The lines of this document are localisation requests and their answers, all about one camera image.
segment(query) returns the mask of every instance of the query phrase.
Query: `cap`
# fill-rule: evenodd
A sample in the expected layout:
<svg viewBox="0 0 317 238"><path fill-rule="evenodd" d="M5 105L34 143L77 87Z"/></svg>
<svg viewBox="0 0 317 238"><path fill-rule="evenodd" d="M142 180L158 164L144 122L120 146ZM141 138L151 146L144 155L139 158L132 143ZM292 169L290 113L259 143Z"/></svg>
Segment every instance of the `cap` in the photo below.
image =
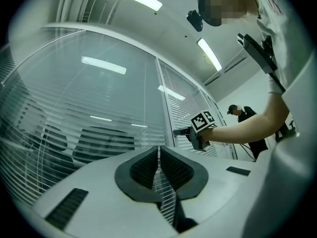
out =
<svg viewBox="0 0 317 238"><path fill-rule="evenodd" d="M232 114L232 112L234 110L238 109L237 105L230 105L229 108L228 108L228 112L227 112L227 115L228 114Z"/></svg>

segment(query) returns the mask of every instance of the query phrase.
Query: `white wall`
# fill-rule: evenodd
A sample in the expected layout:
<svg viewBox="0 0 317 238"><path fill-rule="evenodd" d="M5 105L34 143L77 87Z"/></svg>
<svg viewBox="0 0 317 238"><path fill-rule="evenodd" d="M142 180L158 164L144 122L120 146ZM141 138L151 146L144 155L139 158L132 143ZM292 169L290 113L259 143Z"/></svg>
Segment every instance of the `white wall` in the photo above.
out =
<svg viewBox="0 0 317 238"><path fill-rule="evenodd" d="M268 77L269 75L260 70L235 91L231 92L229 95L217 102L220 112L227 125L234 125L238 123L236 116L227 115L228 107L231 104L240 105L242 107L249 106L258 114L265 110L268 99ZM286 124L288 125L291 120L292 118L289 116L286 120ZM268 148L274 147L274 135L266 139L266 145ZM239 160L252 160L240 145L235 144L235 149L237 151Z"/></svg>
<svg viewBox="0 0 317 238"><path fill-rule="evenodd" d="M247 52L242 53L243 56L247 57L244 61L207 86L216 102L230 95L261 70Z"/></svg>

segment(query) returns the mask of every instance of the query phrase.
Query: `camera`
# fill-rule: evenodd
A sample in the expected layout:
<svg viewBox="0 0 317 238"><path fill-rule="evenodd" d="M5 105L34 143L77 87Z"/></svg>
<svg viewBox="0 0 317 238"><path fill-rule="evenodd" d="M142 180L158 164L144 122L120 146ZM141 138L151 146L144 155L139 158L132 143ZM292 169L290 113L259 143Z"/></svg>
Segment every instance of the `camera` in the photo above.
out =
<svg viewBox="0 0 317 238"><path fill-rule="evenodd" d="M187 14L187 20L196 29L197 32L201 32L203 29L203 19L196 12L196 10L191 10Z"/></svg>

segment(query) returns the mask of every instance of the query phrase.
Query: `person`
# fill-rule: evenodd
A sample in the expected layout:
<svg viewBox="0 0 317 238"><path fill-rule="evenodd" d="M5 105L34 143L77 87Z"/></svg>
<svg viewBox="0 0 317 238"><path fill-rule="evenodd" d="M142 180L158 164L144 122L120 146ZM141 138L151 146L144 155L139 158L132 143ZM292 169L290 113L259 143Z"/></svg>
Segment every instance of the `person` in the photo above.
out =
<svg viewBox="0 0 317 238"><path fill-rule="evenodd" d="M277 70L274 72L287 89L315 48L295 9L287 0L198 0L201 18L219 27L235 19L257 17L263 38L271 36ZM289 110L283 91L269 77L269 98L265 111L233 126L207 128L198 133L203 141L250 143L273 135L284 124Z"/></svg>
<svg viewBox="0 0 317 238"><path fill-rule="evenodd" d="M246 119L254 116L256 113L250 107L238 107L237 105L230 105L227 115L231 114L238 117L238 122L243 122ZM258 158L260 152L267 150L267 145L264 139L249 143L250 150L255 159Z"/></svg>

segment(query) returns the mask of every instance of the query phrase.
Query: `wall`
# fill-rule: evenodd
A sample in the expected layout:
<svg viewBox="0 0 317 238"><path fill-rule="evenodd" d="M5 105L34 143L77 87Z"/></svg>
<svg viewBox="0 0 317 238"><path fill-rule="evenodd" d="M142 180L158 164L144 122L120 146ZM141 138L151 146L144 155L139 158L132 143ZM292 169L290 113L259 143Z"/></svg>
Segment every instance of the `wall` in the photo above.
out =
<svg viewBox="0 0 317 238"><path fill-rule="evenodd" d="M243 53L241 57L247 57L244 61L207 86L216 102L234 92L261 70L247 52Z"/></svg>
<svg viewBox="0 0 317 238"><path fill-rule="evenodd" d="M58 3L59 0L26 0L9 24L8 41L22 40L47 23L55 22Z"/></svg>
<svg viewBox="0 0 317 238"><path fill-rule="evenodd" d="M262 113L265 110L268 100L268 77L269 75L260 70L240 87L236 88L229 95L217 102L220 112L227 125L234 125L238 123L236 116L227 115L228 107L231 104L249 106L258 114ZM291 120L292 118L290 115L286 120L286 124L288 125ZM266 145L268 148L274 147L274 135L266 139ZM235 144L235 149L239 160L252 160L240 145Z"/></svg>

